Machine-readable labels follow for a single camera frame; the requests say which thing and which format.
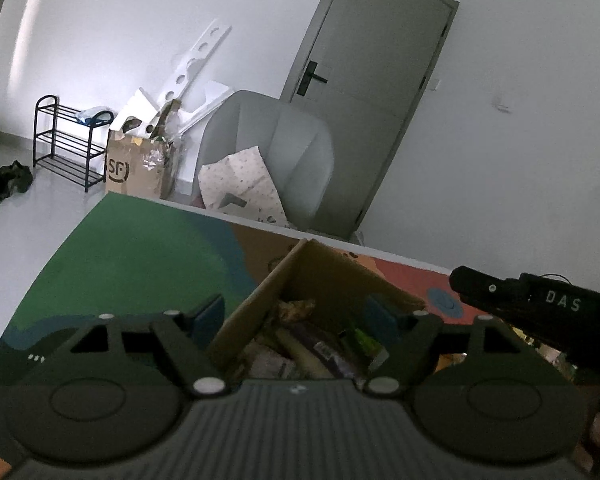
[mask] door handle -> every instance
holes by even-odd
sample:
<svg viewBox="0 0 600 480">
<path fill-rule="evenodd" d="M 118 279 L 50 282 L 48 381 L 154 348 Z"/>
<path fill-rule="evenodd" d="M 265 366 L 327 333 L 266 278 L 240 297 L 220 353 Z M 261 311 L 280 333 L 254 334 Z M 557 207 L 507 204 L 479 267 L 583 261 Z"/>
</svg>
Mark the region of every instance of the door handle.
<svg viewBox="0 0 600 480">
<path fill-rule="evenodd" d="M 302 81 L 300 82 L 300 86 L 298 87 L 298 95 L 305 96 L 306 91 L 309 89 L 309 85 L 311 84 L 312 79 L 320 81 L 321 83 L 328 83 L 328 81 L 315 74 L 315 69 L 318 67 L 318 64 L 315 61 L 310 61 L 306 70 L 304 71 L 304 75 L 302 76 Z"/>
</svg>

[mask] chair backrest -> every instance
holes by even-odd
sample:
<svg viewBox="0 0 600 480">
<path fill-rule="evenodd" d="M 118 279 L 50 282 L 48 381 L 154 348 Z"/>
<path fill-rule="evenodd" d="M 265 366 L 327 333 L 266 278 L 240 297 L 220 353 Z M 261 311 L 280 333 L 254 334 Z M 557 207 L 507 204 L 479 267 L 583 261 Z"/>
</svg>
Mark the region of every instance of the chair backrest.
<svg viewBox="0 0 600 480">
<path fill-rule="evenodd" d="M 331 134 L 323 120 L 291 104 L 249 91 L 229 97 L 206 126 L 198 171 L 227 155 L 258 146 L 288 220 L 308 229 L 333 174 Z"/>
</svg>

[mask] gray door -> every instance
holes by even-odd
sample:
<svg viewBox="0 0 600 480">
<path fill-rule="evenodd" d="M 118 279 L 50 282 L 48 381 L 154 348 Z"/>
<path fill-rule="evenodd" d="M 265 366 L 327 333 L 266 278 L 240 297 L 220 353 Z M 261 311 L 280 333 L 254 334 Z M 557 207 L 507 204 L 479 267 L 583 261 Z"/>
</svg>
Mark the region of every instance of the gray door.
<svg viewBox="0 0 600 480">
<path fill-rule="evenodd" d="M 333 136 L 333 178 L 314 229 L 345 238 L 355 229 L 419 100 L 454 8 L 443 0 L 333 0 L 300 74 L 315 66 L 318 78 L 305 76 L 292 98 L 321 116 Z"/>
</svg>

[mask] white wall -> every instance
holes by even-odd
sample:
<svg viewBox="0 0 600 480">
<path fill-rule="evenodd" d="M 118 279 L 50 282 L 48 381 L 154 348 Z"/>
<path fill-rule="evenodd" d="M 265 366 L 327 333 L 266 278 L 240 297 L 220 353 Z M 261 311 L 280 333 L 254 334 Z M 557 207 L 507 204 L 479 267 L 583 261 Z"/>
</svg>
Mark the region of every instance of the white wall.
<svg viewBox="0 0 600 480">
<path fill-rule="evenodd" d="M 366 244 L 600 290 L 600 0 L 462 0 L 434 77 Z"/>
<path fill-rule="evenodd" d="M 214 18 L 233 30 L 184 105 L 209 79 L 279 97 L 319 0 L 6 0 L 0 17 L 0 130 L 32 136 L 44 94 L 78 108 L 120 109 L 157 92 Z M 204 124 L 188 135 L 180 177 L 193 180 Z"/>
</svg>

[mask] glossy floor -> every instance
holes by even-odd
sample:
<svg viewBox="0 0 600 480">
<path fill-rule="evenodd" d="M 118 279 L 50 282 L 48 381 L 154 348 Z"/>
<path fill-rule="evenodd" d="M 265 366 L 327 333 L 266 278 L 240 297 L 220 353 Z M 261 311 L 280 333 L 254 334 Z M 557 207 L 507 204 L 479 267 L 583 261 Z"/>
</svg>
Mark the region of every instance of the glossy floor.
<svg viewBox="0 0 600 480">
<path fill-rule="evenodd" d="M 0 144 L 0 167 L 19 160 L 31 167 L 31 152 Z M 99 184 L 88 194 L 43 168 L 25 194 L 0 204 L 0 336 L 40 270 L 104 196 Z"/>
</svg>

